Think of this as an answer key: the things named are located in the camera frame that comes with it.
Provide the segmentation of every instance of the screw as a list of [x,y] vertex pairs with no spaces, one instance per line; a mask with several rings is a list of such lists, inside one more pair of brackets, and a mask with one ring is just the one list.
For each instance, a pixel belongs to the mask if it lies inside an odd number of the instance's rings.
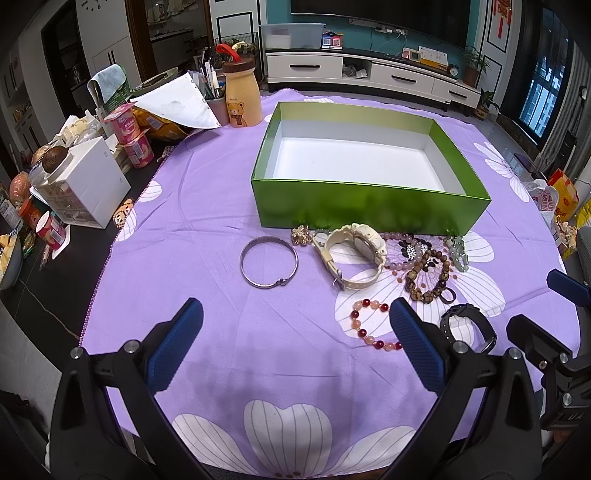
[[457,353],[466,353],[468,351],[468,345],[466,342],[462,342],[461,340],[457,340],[453,342],[452,348]]
[[138,351],[138,348],[139,342],[137,340],[129,340],[128,342],[125,342],[125,345],[123,346],[123,350],[127,353],[135,353]]
[[521,358],[521,352],[517,348],[511,347],[509,348],[509,356],[513,360],[519,360]]
[[70,350],[70,356],[74,360],[78,360],[82,356],[83,353],[84,353],[84,349],[80,348],[79,346]]

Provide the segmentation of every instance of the yellow bag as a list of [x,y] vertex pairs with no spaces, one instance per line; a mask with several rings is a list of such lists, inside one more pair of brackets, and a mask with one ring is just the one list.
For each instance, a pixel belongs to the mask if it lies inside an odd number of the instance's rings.
[[591,218],[591,200],[581,207],[577,214],[577,228],[581,228]]
[[182,140],[187,136],[181,126],[158,115],[134,107],[134,117],[141,128],[148,128],[148,136],[165,142]]
[[550,177],[548,185],[552,185],[558,190],[560,199],[558,200],[555,213],[556,216],[560,218],[561,222],[565,222],[577,209],[577,204],[579,203],[577,189],[574,188],[573,183],[560,169],[556,170]]

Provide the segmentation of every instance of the watch face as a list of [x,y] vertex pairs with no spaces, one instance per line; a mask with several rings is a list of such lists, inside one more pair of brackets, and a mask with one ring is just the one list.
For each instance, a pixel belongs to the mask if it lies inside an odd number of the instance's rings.
[[355,244],[355,248],[361,253],[365,258],[368,260],[374,261],[374,252],[370,249],[367,244],[367,241],[364,238],[360,238],[356,236],[353,239],[353,243]]

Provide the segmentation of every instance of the plastic storage box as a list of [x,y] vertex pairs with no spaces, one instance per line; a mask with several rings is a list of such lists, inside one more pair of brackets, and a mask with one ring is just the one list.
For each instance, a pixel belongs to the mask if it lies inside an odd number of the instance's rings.
[[130,188],[102,137],[71,147],[37,186],[63,222],[94,228],[106,228]]
[[261,25],[266,50],[320,48],[324,23],[275,23]]

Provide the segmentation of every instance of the white paper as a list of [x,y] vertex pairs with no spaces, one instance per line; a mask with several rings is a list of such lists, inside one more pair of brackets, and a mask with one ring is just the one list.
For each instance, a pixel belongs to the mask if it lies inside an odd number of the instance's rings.
[[418,50],[421,52],[422,59],[436,61],[437,63],[447,67],[447,53],[426,47],[419,47]]
[[156,90],[134,98],[136,106],[166,120],[192,128],[217,128],[220,123],[191,75],[185,73]]

